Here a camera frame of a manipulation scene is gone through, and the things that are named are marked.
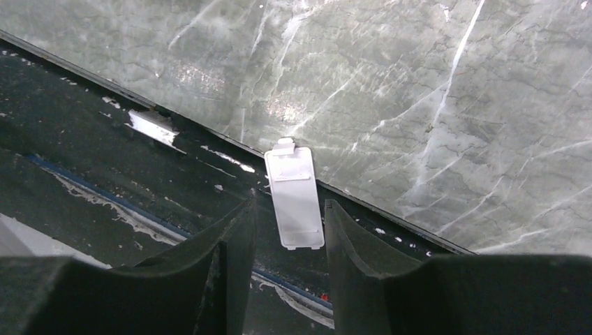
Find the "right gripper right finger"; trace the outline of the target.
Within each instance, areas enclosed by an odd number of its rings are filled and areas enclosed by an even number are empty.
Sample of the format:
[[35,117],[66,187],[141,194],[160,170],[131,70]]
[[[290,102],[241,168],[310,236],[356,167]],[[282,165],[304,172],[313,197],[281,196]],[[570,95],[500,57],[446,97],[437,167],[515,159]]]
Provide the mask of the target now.
[[591,259],[435,255],[420,261],[334,200],[325,238],[338,334],[590,334]]

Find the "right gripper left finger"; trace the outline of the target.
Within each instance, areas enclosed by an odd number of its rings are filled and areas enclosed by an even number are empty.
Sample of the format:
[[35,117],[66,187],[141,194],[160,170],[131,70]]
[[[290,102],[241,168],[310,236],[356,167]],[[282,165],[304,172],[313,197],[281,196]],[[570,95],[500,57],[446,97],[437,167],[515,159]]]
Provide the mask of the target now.
[[241,334],[257,201],[132,267],[1,259],[2,334]]

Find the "white battery cover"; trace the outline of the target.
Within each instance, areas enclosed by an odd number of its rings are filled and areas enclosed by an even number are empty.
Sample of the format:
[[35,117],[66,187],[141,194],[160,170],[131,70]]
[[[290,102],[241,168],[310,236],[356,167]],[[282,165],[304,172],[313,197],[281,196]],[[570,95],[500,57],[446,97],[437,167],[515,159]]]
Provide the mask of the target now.
[[310,148],[284,137],[264,160],[281,245],[289,251],[321,249],[325,237]]

